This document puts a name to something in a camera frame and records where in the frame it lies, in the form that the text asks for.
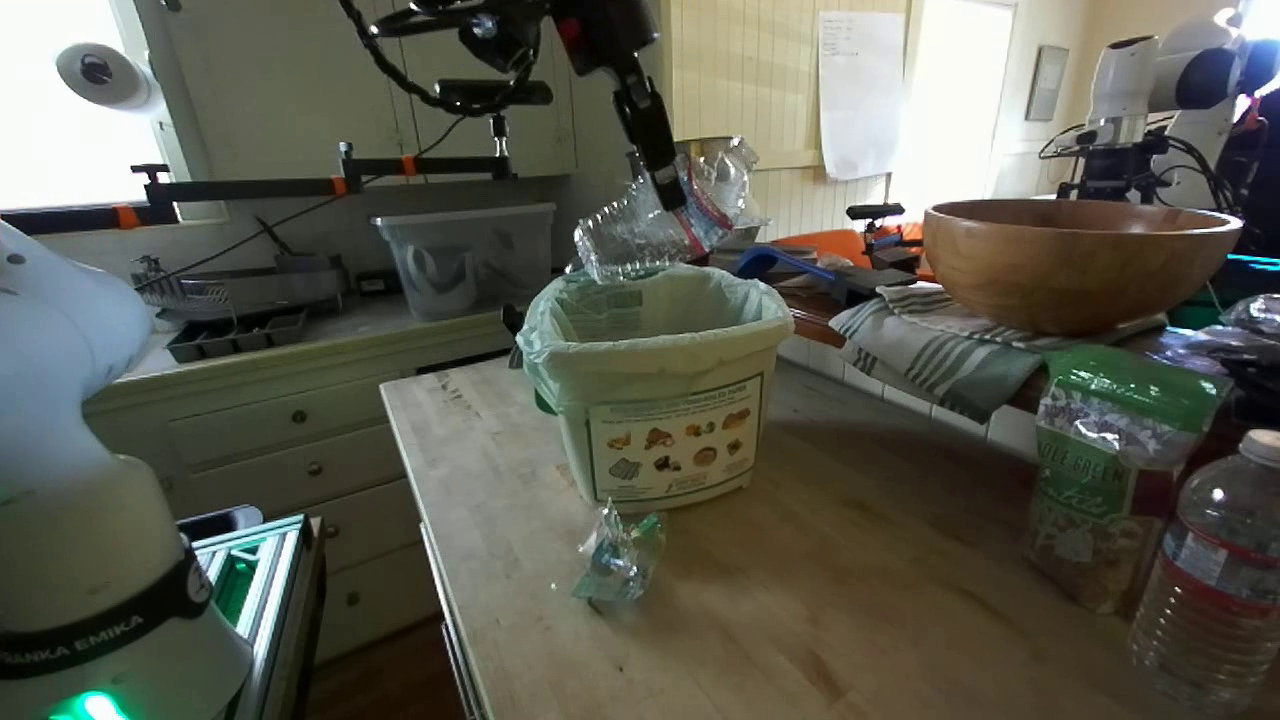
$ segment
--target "wooden cabinet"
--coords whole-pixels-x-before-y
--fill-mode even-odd
[[[112,382],[88,424],[161,473],[175,514],[227,504],[323,514],[314,659],[327,659],[437,610],[377,382],[498,349],[509,333],[489,310],[209,360]]]
[[[393,0],[354,0],[377,19]],[[334,177],[334,143],[354,155],[408,155],[432,143],[452,117],[437,112],[389,76],[360,48],[339,3],[261,3],[261,0],[137,0],[142,45],[175,106],[195,177]],[[382,45],[389,58],[417,84],[496,81],[470,58],[454,30],[408,34]],[[521,177],[564,177],[577,163],[567,112],[567,58],[550,23],[534,76],[550,84],[556,103],[512,106],[512,169]],[[491,155],[489,120],[462,120],[432,155]]]

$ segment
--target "printed image on label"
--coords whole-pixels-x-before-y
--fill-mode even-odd
[[[665,500],[745,477],[755,463],[758,386],[750,375],[697,394],[595,405],[595,496]]]

